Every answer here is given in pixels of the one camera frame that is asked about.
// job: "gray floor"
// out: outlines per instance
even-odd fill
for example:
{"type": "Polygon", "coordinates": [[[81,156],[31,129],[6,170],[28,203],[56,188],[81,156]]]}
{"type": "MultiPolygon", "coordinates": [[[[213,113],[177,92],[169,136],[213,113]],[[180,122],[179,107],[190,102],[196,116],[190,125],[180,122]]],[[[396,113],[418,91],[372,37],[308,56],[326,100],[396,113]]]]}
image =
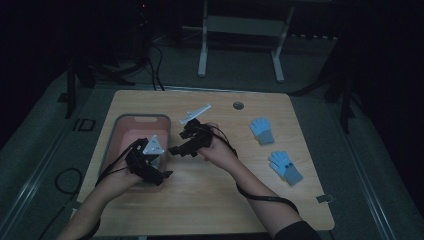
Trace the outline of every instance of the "gray floor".
{"type": "MultiPolygon", "coordinates": [[[[286,82],[281,84],[275,81],[270,53],[264,46],[244,49],[238,47],[241,43],[228,46],[219,40],[212,42],[209,49],[204,78],[197,77],[200,50],[196,36],[178,47],[167,45],[166,38],[158,40],[157,46],[163,52],[160,78],[166,90],[189,87],[291,92],[316,79],[334,44],[324,39],[289,38],[281,57],[286,77],[286,82]]],[[[157,64],[158,52],[153,49],[151,55],[153,63],[157,64]]],[[[137,84],[125,88],[153,89],[148,71],[127,76],[137,84]]],[[[113,94],[124,89],[107,80],[100,81],[95,89],[79,88],[78,108],[73,117],[66,120],[66,105],[56,101],[59,94],[66,91],[65,81],[62,76],[51,84],[0,152],[2,239],[34,239],[41,234],[69,198],[55,189],[55,177],[69,167],[85,173],[113,94]],[[74,131],[77,119],[95,120],[93,131],[74,131]],[[44,173],[44,177],[37,177],[34,172],[44,173]],[[31,187],[26,185],[30,182],[39,183],[35,191],[26,191],[31,187]],[[24,201],[18,198],[20,193],[29,197],[24,201]],[[13,205],[16,200],[19,206],[13,205]]],[[[325,103],[325,90],[323,86],[303,97],[291,98],[324,191],[335,197],[329,203],[335,228],[331,233],[325,231],[320,235],[323,239],[343,240],[424,239],[424,221],[371,122],[357,105],[352,104],[356,118],[349,122],[351,134],[344,134],[338,124],[340,105],[325,103]]],[[[77,185],[77,175],[68,174],[61,182],[72,189],[77,185]]],[[[44,239],[53,239],[69,216],[68,208],[44,239]]],[[[209,236],[207,239],[235,237],[241,239],[240,236],[209,236]]]]}

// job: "light blue block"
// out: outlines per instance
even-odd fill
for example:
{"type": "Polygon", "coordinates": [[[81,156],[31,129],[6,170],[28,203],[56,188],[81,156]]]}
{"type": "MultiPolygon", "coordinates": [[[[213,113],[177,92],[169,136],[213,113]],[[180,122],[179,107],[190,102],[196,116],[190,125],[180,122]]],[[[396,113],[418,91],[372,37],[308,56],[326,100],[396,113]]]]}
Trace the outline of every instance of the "light blue block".
{"type": "Polygon", "coordinates": [[[285,151],[272,152],[268,160],[271,161],[269,166],[291,186],[303,179],[285,151]]]}
{"type": "Polygon", "coordinates": [[[274,143],[271,124],[268,119],[263,117],[256,118],[249,127],[261,145],[274,143]]]}

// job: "small round object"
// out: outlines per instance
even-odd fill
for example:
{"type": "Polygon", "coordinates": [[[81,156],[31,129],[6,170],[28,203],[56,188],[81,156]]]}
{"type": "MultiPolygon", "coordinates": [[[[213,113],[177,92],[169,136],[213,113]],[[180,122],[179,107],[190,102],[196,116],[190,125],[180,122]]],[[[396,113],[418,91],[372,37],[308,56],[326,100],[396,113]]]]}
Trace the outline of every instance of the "small round object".
{"type": "Polygon", "coordinates": [[[242,102],[234,102],[233,107],[237,110],[242,110],[244,108],[244,104],[242,102]]]}

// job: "table leg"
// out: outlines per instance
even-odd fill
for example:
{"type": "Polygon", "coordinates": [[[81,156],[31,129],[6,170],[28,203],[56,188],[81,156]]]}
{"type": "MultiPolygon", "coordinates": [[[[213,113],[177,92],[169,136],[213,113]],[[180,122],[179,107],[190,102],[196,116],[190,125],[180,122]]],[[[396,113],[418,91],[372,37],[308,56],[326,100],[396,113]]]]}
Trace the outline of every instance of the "table leg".
{"type": "Polygon", "coordinates": [[[272,57],[272,63],[274,64],[274,71],[275,71],[275,77],[277,82],[282,83],[284,82],[284,75],[283,70],[281,68],[281,62],[280,62],[280,54],[281,50],[283,48],[284,40],[287,37],[287,32],[289,30],[290,21],[292,19],[293,13],[294,13],[295,7],[291,7],[289,10],[289,13],[286,18],[286,22],[283,26],[281,35],[280,35],[280,41],[278,42],[278,46],[276,49],[271,51],[271,57],[272,57]]]}
{"type": "Polygon", "coordinates": [[[208,1],[204,0],[203,4],[202,50],[200,52],[199,70],[197,72],[199,77],[206,76],[206,63],[208,60],[208,1]]]}

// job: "wooden table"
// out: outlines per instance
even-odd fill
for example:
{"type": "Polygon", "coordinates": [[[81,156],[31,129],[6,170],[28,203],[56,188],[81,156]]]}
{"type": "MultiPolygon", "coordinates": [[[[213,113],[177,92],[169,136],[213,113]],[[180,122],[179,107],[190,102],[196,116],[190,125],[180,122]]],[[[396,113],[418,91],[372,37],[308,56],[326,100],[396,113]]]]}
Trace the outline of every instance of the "wooden table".
{"type": "MultiPolygon", "coordinates": [[[[330,230],[334,220],[289,97],[274,93],[131,91],[116,92],[94,150],[78,201],[93,189],[115,120],[122,114],[165,114],[171,119],[170,146],[185,142],[179,123],[187,111],[210,103],[198,120],[218,123],[239,158],[260,180],[280,196],[292,200],[301,216],[316,230],[330,230]],[[244,109],[236,110],[234,102],[244,109]],[[266,117],[275,143],[261,146],[249,129],[251,121],[266,117]],[[304,179],[289,186],[270,167],[273,151],[287,151],[304,179]]],[[[112,201],[102,215],[97,236],[154,236],[265,232],[241,196],[230,175],[202,156],[172,156],[167,169],[174,173],[157,193],[130,190],[112,201]]]]}

